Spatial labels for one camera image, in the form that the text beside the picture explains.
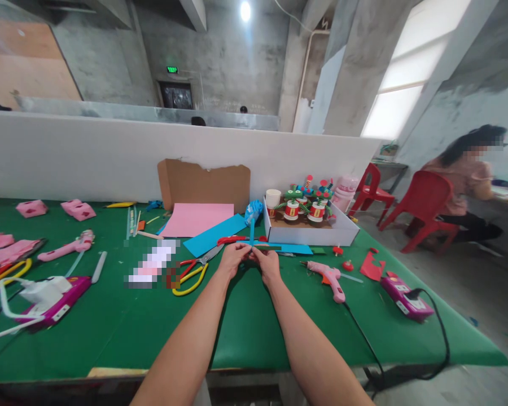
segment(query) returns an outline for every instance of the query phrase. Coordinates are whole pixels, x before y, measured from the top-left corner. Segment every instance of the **pink hot glue gun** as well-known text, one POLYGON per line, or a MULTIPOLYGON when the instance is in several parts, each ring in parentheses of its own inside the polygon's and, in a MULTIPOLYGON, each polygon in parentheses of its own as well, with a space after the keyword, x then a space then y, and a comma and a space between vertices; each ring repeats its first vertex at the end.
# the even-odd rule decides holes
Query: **pink hot glue gun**
POLYGON ((322 283, 331 285, 331 289, 333 290, 333 300, 337 303, 344 303, 346 297, 344 296, 343 290, 337 281, 337 279, 340 278, 340 271, 338 269, 330 268, 327 265, 314 261, 302 262, 302 264, 306 265, 307 269, 322 275, 322 283))
POLYGON ((63 247, 56 249, 54 251, 49 251, 47 253, 43 253, 38 255, 38 259, 43 262, 52 261, 53 259, 60 258, 64 255, 72 253, 74 251, 82 252, 87 251, 92 246, 92 242, 94 241, 94 233, 92 230, 84 230, 81 233, 81 236, 75 240, 74 242, 70 242, 63 247))

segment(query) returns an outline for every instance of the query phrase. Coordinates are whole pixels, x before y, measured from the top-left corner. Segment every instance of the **gray floor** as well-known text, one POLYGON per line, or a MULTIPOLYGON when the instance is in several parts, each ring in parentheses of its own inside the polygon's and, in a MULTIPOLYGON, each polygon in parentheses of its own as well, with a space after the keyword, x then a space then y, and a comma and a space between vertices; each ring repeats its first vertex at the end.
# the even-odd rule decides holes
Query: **gray floor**
MULTIPOLYGON (((360 225, 464 317, 478 321, 478 329, 508 357, 508 257, 496 258, 473 244, 454 245, 441 257, 423 249, 399 250, 408 238, 400 224, 378 231, 379 208, 358 213, 360 225)), ((456 367, 428 382, 412 382, 379 394, 380 406, 508 405, 508 367, 456 367)))

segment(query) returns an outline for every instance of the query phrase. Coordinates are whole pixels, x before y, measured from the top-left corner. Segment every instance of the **red plastic chair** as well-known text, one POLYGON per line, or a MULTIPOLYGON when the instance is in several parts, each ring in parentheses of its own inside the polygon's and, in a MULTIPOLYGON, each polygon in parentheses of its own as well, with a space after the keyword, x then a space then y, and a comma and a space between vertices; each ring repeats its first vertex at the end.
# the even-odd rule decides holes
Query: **red plastic chair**
POLYGON ((388 224, 395 221, 399 214, 403 212, 410 213, 415 217, 413 223, 423 223, 423 226, 401 252, 404 254, 411 252, 429 234, 443 230, 448 231, 449 236, 437 252, 442 254, 450 246, 459 231, 458 225, 444 223, 436 219, 452 196, 453 185, 449 180, 434 172, 417 171, 412 177, 412 182, 406 191, 405 197, 381 225, 380 231, 383 231, 388 224))
POLYGON ((376 225, 379 226, 384 216, 388 212, 389 208, 395 201, 395 196, 392 196, 388 192, 385 192, 382 189, 380 189, 378 187, 379 184, 380 184, 380 171, 378 170, 376 165, 371 163, 368 165, 367 170, 363 174, 363 178, 361 178, 360 184, 357 187, 357 189, 360 191, 360 194, 357 196, 356 202, 354 203, 348 214, 353 216, 356 213, 356 211, 360 209, 360 207, 362 211, 367 210, 375 200, 385 202, 386 208, 382 212, 382 215, 380 216, 378 223, 376 223, 376 225), (366 185, 365 182, 369 174, 371 175, 371 184, 366 185))

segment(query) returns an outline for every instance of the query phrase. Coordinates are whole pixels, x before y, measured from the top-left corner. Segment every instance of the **box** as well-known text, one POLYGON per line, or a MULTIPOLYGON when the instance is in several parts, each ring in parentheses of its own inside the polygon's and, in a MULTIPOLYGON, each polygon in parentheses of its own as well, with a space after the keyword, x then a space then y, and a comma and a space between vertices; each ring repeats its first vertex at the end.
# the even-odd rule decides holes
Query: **box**
POLYGON ((331 206, 331 210, 337 217, 331 227, 281 226, 269 218, 264 198, 265 236, 269 242, 281 244, 351 246, 360 228, 335 206, 331 206))

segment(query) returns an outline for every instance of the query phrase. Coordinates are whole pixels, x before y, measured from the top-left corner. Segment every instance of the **hand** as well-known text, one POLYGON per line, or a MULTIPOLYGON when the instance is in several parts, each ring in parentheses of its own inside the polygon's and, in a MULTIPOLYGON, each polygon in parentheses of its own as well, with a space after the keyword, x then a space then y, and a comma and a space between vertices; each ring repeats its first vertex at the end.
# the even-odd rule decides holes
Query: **hand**
POLYGON ((275 251, 260 251, 253 246, 252 254, 249 258, 260 264, 261 279, 265 285, 281 278, 278 254, 275 251))
POLYGON ((236 242, 228 245, 222 253, 222 259, 218 269, 222 272, 229 272, 230 277, 237 274, 237 267, 242 261, 248 259, 251 247, 244 242, 236 242))

